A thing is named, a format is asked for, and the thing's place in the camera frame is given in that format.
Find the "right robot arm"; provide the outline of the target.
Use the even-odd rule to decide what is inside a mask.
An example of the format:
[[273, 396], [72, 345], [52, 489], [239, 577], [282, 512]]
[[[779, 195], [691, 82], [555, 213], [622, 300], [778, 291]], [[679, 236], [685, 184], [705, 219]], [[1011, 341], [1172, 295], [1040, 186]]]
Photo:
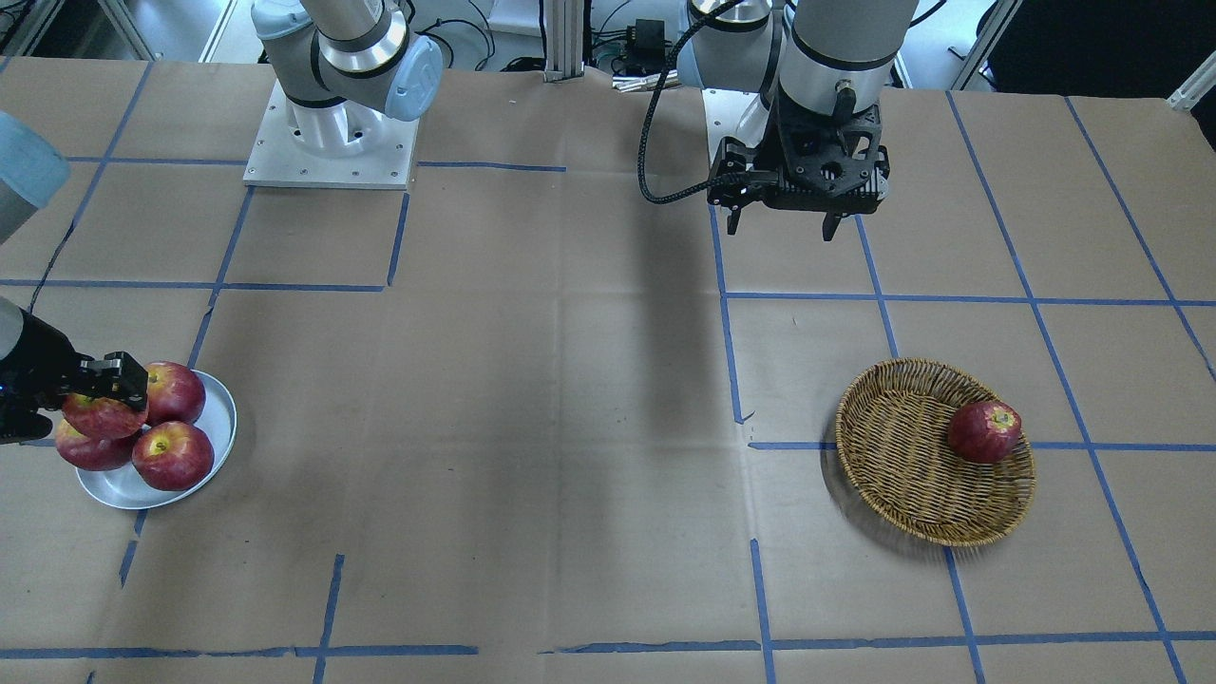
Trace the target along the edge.
[[[388, 187], [409, 168], [412, 125], [433, 103], [445, 60], [395, 1], [257, 1], [257, 39], [274, 66], [282, 103], [269, 103], [249, 156], [250, 186]], [[30, 308], [2, 302], [2, 442], [47, 437], [47, 413], [73, 396], [148, 407], [150, 376], [117, 351], [74, 351]]]

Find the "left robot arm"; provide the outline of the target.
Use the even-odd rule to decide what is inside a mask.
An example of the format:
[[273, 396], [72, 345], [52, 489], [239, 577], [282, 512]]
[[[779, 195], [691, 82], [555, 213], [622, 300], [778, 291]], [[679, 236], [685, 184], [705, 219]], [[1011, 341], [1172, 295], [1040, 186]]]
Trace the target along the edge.
[[886, 198], [879, 97], [914, 1], [688, 1], [674, 71], [686, 86], [751, 94], [713, 142], [706, 201], [737, 232], [747, 206], [843, 219]]

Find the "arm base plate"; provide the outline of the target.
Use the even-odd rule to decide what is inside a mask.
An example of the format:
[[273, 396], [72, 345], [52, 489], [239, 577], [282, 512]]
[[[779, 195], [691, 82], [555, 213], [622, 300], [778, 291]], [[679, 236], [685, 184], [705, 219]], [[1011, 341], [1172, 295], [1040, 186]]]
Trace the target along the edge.
[[779, 134], [771, 120], [771, 105], [760, 92], [727, 89], [704, 89], [702, 99], [705, 112], [708, 161], [711, 175], [715, 173], [717, 146], [731, 136], [745, 147], [760, 150], [779, 142]]
[[276, 189], [405, 191], [418, 125], [351, 101], [304, 107], [274, 83], [243, 181]]

